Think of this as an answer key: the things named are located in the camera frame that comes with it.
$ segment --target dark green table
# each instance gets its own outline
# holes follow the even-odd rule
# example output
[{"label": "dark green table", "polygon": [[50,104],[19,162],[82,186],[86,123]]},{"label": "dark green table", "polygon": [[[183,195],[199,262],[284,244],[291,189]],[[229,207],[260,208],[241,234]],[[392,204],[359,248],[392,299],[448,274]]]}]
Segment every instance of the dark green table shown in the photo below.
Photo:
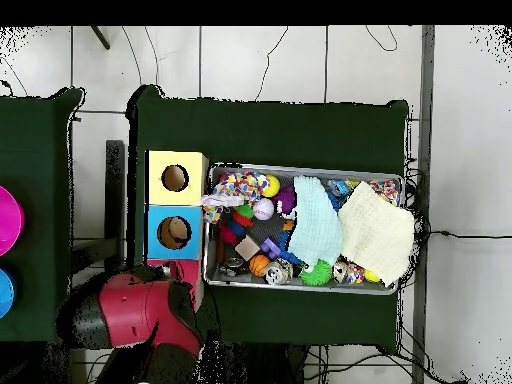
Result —
[{"label": "dark green table", "polygon": [[48,99],[0,97],[0,185],[25,213],[18,242],[0,257],[16,283],[0,341],[51,341],[70,275],[68,124],[83,91]]},{"label": "dark green table", "polygon": [[[165,99],[142,86],[130,119],[128,257],[142,260],[144,152],[200,151],[210,162],[385,172],[403,175],[405,101],[386,106],[241,103]],[[397,294],[212,287],[226,342],[379,345],[396,348]],[[216,325],[209,291],[200,329]]]}]

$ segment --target yellow cube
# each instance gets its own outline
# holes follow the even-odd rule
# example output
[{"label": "yellow cube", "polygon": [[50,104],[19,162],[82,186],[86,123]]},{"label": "yellow cube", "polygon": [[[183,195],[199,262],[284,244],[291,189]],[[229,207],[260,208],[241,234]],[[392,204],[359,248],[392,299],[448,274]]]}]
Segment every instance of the yellow cube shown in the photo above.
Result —
[{"label": "yellow cube", "polygon": [[199,152],[148,152],[149,203],[199,206],[208,159]]}]

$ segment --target cream towel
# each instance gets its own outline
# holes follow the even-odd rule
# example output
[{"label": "cream towel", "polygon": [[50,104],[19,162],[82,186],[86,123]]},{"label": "cream towel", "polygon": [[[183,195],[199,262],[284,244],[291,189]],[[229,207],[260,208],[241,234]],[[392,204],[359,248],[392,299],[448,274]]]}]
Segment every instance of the cream towel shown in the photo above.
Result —
[{"label": "cream towel", "polygon": [[362,181],[338,212],[343,231],[341,254],[374,272],[387,287],[409,265],[414,217],[381,199]]}]

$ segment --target purple toy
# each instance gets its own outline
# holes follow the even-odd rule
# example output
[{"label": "purple toy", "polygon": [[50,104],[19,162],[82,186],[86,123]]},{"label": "purple toy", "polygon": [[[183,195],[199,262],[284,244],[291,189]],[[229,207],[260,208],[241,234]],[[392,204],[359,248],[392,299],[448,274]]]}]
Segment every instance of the purple toy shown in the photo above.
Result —
[{"label": "purple toy", "polygon": [[263,252],[268,253],[270,260],[276,259],[281,254],[281,249],[279,249],[279,247],[277,247],[269,238],[263,242],[263,244],[260,246],[260,249]]},{"label": "purple toy", "polygon": [[275,202],[281,202],[281,208],[280,210],[277,209],[278,213],[282,213],[285,215],[288,215],[292,209],[296,206],[295,201],[295,190],[293,189],[293,186],[283,188],[279,190],[279,193],[277,193],[272,200]]}]

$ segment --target blue box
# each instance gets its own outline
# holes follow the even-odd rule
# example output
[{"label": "blue box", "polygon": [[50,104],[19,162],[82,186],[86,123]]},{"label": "blue box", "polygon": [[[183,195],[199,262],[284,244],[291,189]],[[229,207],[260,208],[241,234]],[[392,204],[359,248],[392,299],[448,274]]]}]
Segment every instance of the blue box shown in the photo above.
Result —
[{"label": "blue box", "polygon": [[[169,249],[158,239],[160,223],[169,217],[180,217],[191,231],[188,242],[179,249]],[[203,220],[201,208],[197,206],[149,205],[148,211],[148,259],[194,259],[198,260],[202,244]]]}]

